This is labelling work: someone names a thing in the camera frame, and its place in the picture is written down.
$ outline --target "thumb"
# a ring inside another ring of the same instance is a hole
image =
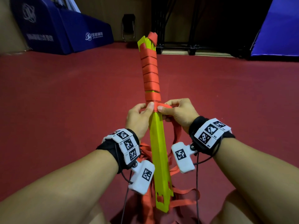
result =
[[[154,102],[150,102],[148,105],[147,105],[147,108],[145,109],[143,115],[146,116],[146,117],[150,117],[150,115],[152,114],[154,110]]]
[[[163,106],[158,106],[158,111],[163,115],[170,115],[170,116],[174,115],[174,108],[166,108]]]

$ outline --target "forearm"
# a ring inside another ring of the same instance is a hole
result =
[[[216,163],[266,223],[299,222],[299,169],[236,139],[222,140]]]
[[[95,150],[2,201],[0,223],[80,223],[117,171],[108,151]]]

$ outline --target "black cable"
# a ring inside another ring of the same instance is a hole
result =
[[[130,181],[131,178],[130,178],[130,180],[128,180],[128,179],[125,177],[125,175],[123,174],[123,170],[122,170],[122,168],[121,168],[121,165],[120,165],[120,162],[119,162],[119,158],[118,158],[118,153],[117,153],[116,143],[114,143],[114,147],[115,147],[115,152],[116,152],[116,157],[117,157],[118,166],[119,166],[119,168],[121,169],[121,175],[124,177],[124,179],[125,179],[127,182],[129,182],[129,184],[133,184],[133,182]]]
[[[126,202],[127,202],[127,197],[128,197],[128,193],[129,193],[129,187],[127,188],[127,193],[126,193],[126,197],[125,197],[125,203],[123,205],[123,214],[121,216],[121,224],[123,223],[123,216],[125,214],[125,207],[126,207]]]
[[[198,164],[196,164],[196,214],[197,214],[197,223],[199,224],[199,209],[198,209]]]
[[[209,159],[211,159],[214,155],[216,155],[216,153],[218,152],[219,147],[220,147],[220,145],[221,145],[221,142],[222,142],[222,136],[221,136],[221,138],[220,138],[220,141],[219,141],[219,143],[218,143],[218,146],[217,146],[217,148],[216,148],[216,151],[215,151],[209,158],[207,158],[207,159],[205,159],[204,161],[201,161],[201,162],[193,163],[193,165],[199,165],[199,164],[201,164],[201,163],[204,163],[204,162],[208,161]]]

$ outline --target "right hand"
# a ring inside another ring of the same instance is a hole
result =
[[[189,134],[190,125],[197,117],[199,117],[199,114],[196,112],[195,108],[191,104],[190,99],[174,99],[167,101],[165,104],[178,107],[165,108],[163,106],[158,106],[158,112],[160,112],[163,115],[163,119],[165,119],[166,122],[170,122],[170,119],[166,116],[173,116],[175,121],[177,121],[178,124],[182,126],[182,128],[187,134]]]

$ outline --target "left hand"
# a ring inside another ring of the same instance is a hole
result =
[[[154,102],[150,102],[147,108],[139,113],[145,107],[145,104],[138,104],[130,109],[126,120],[126,129],[134,131],[139,141],[144,137],[149,127],[150,116],[154,110]]]

